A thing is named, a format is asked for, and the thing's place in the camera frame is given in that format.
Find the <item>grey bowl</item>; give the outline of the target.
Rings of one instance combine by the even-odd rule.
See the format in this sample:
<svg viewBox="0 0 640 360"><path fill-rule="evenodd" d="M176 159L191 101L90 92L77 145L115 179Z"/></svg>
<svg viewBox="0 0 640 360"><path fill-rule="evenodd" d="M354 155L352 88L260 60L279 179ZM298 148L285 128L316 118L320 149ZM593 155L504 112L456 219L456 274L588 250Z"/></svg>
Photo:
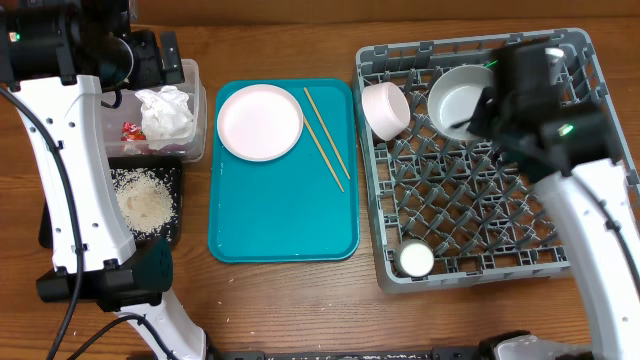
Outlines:
<svg viewBox="0 0 640 360"><path fill-rule="evenodd" d="M482 90L493 85L493 74L481 65L455 67L440 76L432 86L427 109L439 135L458 141L479 137L467 130Z"/></svg>

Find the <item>white napkin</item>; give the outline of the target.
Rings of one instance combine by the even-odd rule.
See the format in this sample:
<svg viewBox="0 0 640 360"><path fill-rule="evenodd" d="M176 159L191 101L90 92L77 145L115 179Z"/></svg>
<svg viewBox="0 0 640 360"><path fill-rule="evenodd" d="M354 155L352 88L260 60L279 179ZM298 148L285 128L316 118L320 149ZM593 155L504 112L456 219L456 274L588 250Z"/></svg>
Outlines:
<svg viewBox="0 0 640 360"><path fill-rule="evenodd" d="M140 90L135 96L142 102L141 129L151 150L191 141L195 134L195 120L188 107L188 93L168 85L157 92Z"/></svg>

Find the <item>red snack wrapper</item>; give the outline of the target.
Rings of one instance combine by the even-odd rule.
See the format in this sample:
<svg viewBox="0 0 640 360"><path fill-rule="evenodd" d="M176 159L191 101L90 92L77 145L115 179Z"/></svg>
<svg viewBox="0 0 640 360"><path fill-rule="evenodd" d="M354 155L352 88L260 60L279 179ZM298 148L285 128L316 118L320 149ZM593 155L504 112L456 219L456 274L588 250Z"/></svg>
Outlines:
<svg viewBox="0 0 640 360"><path fill-rule="evenodd" d="M139 125L130 122L124 122L122 125L122 141L144 141L146 139L142 128Z"/></svg>

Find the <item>pink bowl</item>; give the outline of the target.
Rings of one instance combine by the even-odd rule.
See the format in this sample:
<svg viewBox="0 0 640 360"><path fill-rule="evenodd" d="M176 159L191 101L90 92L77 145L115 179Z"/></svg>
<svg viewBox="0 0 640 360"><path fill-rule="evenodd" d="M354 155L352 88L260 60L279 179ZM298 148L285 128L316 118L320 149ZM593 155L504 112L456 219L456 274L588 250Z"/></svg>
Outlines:
<svg viewBox="0 0 640 360"><path fill-rule="evenodd" d="M391 82L365 87L361 103L372 132L384 141L392 140L409 126L408 101L400 88Z"/></svg>

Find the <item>white plate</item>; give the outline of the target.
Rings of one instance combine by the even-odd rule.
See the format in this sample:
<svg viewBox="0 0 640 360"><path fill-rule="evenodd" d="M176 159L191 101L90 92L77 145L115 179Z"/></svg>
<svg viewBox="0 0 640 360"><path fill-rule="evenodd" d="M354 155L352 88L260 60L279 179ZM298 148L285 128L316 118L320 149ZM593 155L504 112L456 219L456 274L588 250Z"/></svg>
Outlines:
<svg viewBox="0 0 640 360"><path fill-rule="evenodd" d="M303 127L299 102L287 90L256 84L235 91L217 115L217 133L234 156L266 162L288 153Z"/></svg>

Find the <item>white cup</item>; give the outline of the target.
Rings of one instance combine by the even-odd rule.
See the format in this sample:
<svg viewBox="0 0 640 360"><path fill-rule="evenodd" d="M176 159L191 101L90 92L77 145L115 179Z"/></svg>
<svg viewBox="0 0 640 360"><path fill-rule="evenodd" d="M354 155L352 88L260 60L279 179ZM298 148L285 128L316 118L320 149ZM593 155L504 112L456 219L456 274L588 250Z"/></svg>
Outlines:
<svg viewBox="0 0 640 360"><path fill-rule="evenodd" d="M397 271L412 278L427 276L435 264L432 250L419 239L403 241L395 249L393 259Z"/></svg>

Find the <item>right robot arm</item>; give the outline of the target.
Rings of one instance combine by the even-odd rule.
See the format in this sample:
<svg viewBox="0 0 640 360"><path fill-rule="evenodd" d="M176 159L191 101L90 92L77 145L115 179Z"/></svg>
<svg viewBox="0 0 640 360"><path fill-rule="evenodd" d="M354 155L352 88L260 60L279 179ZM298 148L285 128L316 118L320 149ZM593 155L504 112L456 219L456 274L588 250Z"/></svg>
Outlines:
<svg viewBox="0 0 640 360"><path fill-rule="evenodd" d="M592 359L639 356L639 231L618 137L599 105L564 106L546 40L492 51L468 131L533 183L587 311Z"/></svg>

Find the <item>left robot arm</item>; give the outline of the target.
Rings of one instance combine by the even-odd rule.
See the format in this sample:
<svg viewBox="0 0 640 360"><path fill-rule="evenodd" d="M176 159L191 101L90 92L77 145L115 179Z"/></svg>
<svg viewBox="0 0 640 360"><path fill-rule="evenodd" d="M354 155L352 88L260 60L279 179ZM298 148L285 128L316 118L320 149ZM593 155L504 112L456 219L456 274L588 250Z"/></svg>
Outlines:
<svg viewBox="0 0 640 360"><path fill-rule="evenodd" d="M22 1L1 14L1 93L34 151L52 228L40 298L81 300L130 324L160 359L211 359L186 313L169 244L137 244L116 200L101 129L102 95L184 78L176 36L133 30L128 1Z"/></svg>

